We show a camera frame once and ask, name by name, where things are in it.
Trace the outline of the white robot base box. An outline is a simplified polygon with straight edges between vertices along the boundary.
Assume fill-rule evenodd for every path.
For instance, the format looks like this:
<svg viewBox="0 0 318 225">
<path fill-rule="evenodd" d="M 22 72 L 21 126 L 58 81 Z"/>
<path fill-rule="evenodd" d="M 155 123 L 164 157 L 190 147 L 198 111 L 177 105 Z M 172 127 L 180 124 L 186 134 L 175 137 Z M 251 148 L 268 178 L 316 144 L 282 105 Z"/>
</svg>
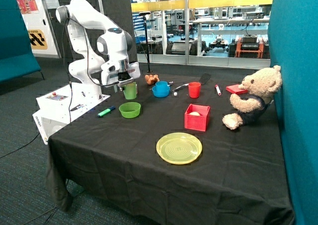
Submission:
<svg viewBox="0 0 318 225">
<path fill-rule="evenodd" d="M 102 94 L 99 86 L 73 82 L 36 98 L 39 110 L 33 114 L 33 119 L 44 144 L 48 143 L 51 135 L 109 97 Z M 84 106 L 70 111 L 79 104 Z"/>
</svg>

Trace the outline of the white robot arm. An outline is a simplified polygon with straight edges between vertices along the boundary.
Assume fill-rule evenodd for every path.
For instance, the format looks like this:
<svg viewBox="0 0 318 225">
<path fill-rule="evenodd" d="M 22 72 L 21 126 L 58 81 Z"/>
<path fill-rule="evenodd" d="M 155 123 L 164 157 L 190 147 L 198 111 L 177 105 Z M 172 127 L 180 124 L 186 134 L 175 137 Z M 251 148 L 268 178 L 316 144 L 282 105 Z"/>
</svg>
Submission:
<svg viewBox="0 0 318 225">
<path fill-rule="evenodd" d="M 101 88 L 123 87 L 140 77 L 138 62 L 130 62 L 132 36 L 86 0 L 71 0 L 56 9 L 66 26 L 73 50 L 83 56 L 69 64 L 69 72 L 82 85 L 86 98 L 102 97 Z"/>
</svg>

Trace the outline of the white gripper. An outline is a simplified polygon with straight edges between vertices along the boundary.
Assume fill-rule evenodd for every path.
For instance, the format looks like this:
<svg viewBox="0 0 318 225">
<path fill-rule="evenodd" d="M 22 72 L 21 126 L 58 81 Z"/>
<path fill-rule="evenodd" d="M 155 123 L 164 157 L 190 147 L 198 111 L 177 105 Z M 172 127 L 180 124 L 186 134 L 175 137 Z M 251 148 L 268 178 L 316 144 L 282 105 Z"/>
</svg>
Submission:
<svg viewBox="0 0 318 225">
<path fill-rule="evenodd" d="M 120 86 L 119 89 L 121 91 L 125 90 L 126 84 L 132 83 L 141 75 L 139 63 L 129 63 L 128 60 L 109 60 L 101 66 L 101 69 L 102 85 L 117 85 Z"/>
</svg>

